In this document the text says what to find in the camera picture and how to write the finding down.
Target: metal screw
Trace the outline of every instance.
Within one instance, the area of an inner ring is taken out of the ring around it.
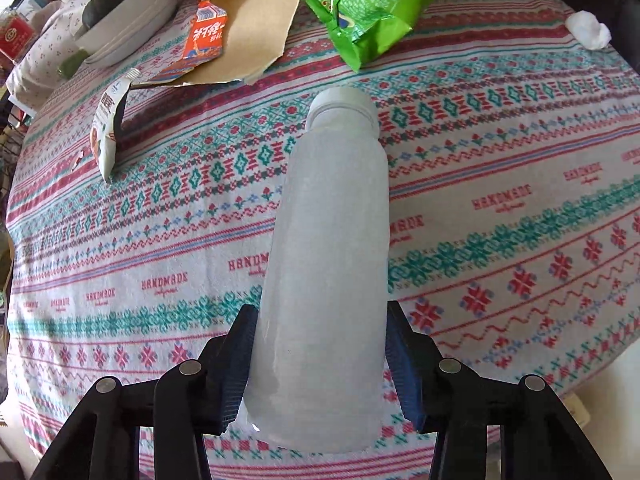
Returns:
[[[98,383],[95,385],[95,389],[98,390],[98,393],[101,393],[101,394],[108,394],[115,387],[116,387],[116,381],[114,381],[110,377],[105,377],[103,379],[100,379]]]
[[[190,359],[180,365],[180,373],[182,375],[195,375],[202,370],[202,365],[196,359]]]
[[[440,370],[442,370],[446,374],[457,374],[460,370],[462,370],[460,361],[451,359],[450,357],[447,357],[440,361],[440,364],[438,364],[438,366],[440,367]]]
[[[526,379],[524,379],[524,385],[534,392],[541,392],[545,389],[545,380],[537,375],[530,375]]]

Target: patterned tablecloth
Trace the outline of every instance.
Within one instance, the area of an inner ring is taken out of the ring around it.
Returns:
[[[120,66],[78,73],[26,138],[8,213],[8,367],[38,452],[97,378],[156,378],[259,302],[287,158],[331,85],[376,101],[389,296],[415,330],[481,375],[535,372],[558,392],[638,337],[640,77],[611,49],[585,51],[560,1],[437,0],[360,74],[301,6],[284,56],[253,86],[133,91],[107,185],[88,145],[98,94],[130,67],[158,72],[192,12]],[[385,413],[370,449],[302,454],[231,426],[207,439],[212,474],[427,471],[434,435],[413,432],[388,371],[380,380]],[[152,474],[149,430],[141,448]]]

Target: white cloth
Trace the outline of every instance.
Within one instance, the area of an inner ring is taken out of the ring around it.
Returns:
[[[88,1],[71,0],[47,20],[41,36],[6,80],[16,100],[38,111],[62,84],[58,67],[78,51],[74,35],[82,25],[82,11]]]
[[[599,23],[594,14],[581,10],[572,14],[564,22],[569,32],[587,50],[600,50],[605,48],[611,41],[609,27],[604,23]]]

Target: floor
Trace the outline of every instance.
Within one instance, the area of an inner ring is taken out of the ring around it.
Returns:
[[[591,413],[584,432],[595,446],[614,480],[636,480],[640,463],[640,341],[611,366],[578,389]],[[17,399],[10,392],[0,406],[8,424],[0,428],[2,446],[20,462],[29,478],[38,460],[31,452],[17,411]],[[489,464],[488,480],[498,480],[497,464]]]

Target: white plastic bottle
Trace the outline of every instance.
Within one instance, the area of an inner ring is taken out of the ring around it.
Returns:
[[[366,94],[331,88],[291,153],[244,392],[270,444],[347,452],[378,437],[389,247],[379,132]]]

